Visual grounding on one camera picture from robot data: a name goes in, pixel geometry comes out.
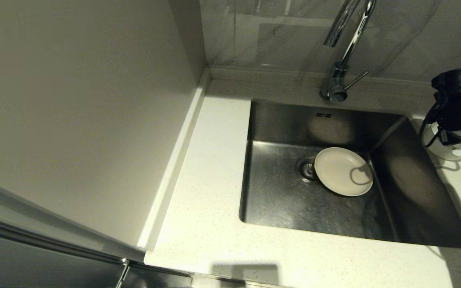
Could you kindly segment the beige round plate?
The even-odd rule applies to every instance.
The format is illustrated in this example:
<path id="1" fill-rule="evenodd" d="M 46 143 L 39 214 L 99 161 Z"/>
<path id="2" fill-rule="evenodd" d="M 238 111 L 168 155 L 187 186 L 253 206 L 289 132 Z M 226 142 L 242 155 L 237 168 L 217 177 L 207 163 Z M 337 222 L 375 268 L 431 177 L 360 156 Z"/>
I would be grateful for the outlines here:
<path id="1" fill-rule="evenodd" d="M 320 182 L 332 192 L 348 197 L 368 193 L 374 176 L 368 163 L 357 153 L 330 147 L 317 153 L 313 167 Z"/>

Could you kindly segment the stainless steel sink basin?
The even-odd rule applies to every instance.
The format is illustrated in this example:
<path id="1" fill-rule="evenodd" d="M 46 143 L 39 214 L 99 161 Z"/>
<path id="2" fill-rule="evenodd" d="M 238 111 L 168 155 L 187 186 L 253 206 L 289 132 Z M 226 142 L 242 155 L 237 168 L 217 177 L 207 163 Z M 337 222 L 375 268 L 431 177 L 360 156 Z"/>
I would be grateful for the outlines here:
<path id="1" fill-rule="evenodd" d="M 360 155 L 371 190 L 338 195 L 297 177 L 330 147 Z M 248 224 L 461 248 L 461 207 L 402 114 L 251 103 L 239 218 Z"/>

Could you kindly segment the chrome kitchen faucet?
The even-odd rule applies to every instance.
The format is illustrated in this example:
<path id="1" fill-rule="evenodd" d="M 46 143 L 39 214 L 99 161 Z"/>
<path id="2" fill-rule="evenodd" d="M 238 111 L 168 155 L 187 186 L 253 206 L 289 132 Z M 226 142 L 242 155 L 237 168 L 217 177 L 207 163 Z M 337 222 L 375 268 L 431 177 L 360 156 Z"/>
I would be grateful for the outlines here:
<path id="1" fill-rule="evenodd" d="M 357 27 L 349 41 L 349 44 L 346 50 L 343 53 L 343 56 L 340 60 L 336 61 L 333 64 L 333 72 L 331 76 L 328 77 L 319 93 L 324 100 L 328 100 L 332 103 L 341 103 L 347 100 L 348 92 L 347 90 L 354 86 L 357 82 L 362 80 L 366 75 L 369 74 L 368 70 L 362 72 L 359 76 L 355 77 L 349 84 L 345 83 L 345 78 L 349 70 L 348 62 L 351 60 L 355 49 L 366 30 L 366 27 L 372 17 L 373 11 L 376 6 L 377 0 L 345 0 L 341 5 L 341 8 L 338 12 L 338 15 L 335 17 L 335 20 L 331 26 L 330 31 L 328 32 L 324 45 L 327 47 L 334 48 L 344 29 L 346 28 L 348 22 L 355 9 L 359 6 L 359 3 L 364 1 L 363 11 L 361 17 L 357 22 Z"/>

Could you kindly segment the round metal drain strainer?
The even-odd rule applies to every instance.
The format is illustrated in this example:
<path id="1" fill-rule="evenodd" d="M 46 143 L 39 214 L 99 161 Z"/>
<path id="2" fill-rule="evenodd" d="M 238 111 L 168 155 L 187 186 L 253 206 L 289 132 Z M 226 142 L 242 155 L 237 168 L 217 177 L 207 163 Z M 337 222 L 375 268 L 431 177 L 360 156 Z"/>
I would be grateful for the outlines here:
<path id="1" fill-rule="evenodd" d="M 320 183 L 314 168 L 314 157 L 301 158 L 296 162 L 295 172 L 298 178 L 307 184 Z"/>

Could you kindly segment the grey under-counter cabinet front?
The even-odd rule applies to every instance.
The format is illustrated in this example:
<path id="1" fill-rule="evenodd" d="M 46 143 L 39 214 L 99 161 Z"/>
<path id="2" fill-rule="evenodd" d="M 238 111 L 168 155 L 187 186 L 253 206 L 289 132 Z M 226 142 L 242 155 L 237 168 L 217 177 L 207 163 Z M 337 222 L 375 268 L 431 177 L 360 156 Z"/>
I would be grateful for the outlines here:
<path id="1" fill-rule="evenodd" d="M 192 281 L 186 273 L 131 261 L 117 288 L 192 288 Z"/>

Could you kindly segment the beige tall cabinet side panel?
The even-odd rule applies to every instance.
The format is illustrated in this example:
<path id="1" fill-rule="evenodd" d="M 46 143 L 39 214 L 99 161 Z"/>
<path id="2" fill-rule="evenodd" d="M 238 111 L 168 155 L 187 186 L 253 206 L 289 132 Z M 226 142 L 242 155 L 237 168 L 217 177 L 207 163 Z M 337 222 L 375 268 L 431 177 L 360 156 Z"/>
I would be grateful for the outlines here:
<path id="1" fill-rule="evenodd" d="M 199 0 L 0 0 L 0 189 L 154 250 L 208 80 Z"/>

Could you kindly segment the grey tall cabinet door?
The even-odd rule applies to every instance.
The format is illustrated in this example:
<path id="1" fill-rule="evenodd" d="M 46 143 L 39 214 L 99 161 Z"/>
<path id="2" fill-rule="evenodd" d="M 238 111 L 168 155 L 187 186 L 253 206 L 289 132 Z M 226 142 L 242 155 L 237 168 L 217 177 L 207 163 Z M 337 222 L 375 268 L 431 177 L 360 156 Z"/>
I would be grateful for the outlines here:
<path id="1" fill-rule="evenodd" d="M 128 260 L 0 222 L 0 288 L 119 288 Z"/>

